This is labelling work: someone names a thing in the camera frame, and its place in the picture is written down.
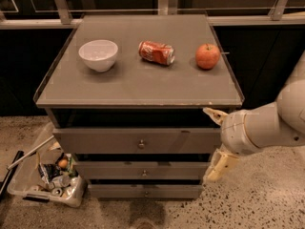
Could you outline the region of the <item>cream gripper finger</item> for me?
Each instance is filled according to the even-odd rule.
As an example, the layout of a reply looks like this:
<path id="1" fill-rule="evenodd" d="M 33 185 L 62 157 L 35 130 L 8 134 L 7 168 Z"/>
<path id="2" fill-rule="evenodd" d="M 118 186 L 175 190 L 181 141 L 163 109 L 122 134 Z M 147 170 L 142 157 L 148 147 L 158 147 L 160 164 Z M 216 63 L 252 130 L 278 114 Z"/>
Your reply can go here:
<path id="1" fill-rule="evenodd" d="M 203 113 L 206 114 L 218 126 L 221 126 L 225 118 L 228 116 L 228 114 L 223 111 L 208 107 L 203 109 Z"/>
<path id="2" fill-rule="evenodd" d="M 221 146 L 213 153 L 210 166 L 205 173 L 205 180 L 219 180 L 226 172 L 232 169 L 238 161 L 239 157 L 237 155 L 230 152 L 225 146 Z"/>

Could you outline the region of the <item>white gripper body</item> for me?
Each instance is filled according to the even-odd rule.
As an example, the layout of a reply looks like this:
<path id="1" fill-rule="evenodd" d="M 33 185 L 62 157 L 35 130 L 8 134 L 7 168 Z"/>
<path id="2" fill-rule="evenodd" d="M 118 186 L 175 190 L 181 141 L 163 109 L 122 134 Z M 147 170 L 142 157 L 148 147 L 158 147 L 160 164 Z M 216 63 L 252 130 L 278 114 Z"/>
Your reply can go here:
<path id="1" fill-rule="evenodd" d="M 251 141 L 246 131 L 246 116 L 249 111 L 241 110 L 228 114 L 221 125 L 222 144 L 233 154 L 248 156 L 260 149 Z"/>

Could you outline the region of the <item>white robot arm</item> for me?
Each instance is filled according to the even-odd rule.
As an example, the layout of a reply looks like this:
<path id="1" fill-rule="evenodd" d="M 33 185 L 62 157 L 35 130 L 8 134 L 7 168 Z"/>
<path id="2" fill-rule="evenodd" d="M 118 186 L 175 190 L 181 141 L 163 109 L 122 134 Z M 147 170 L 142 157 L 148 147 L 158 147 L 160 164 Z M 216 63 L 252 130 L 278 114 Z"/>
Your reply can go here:
<path id="1" fill-rule="evenodd" d="M 242 156 L 272 146 L 304 146 L 305 52 L 274 102 L 230 114 L 208 107 L 203 112 L 220 126 L 221 137 L 221 147 L 204 175 L 206 181 L 219 180 Z"/>

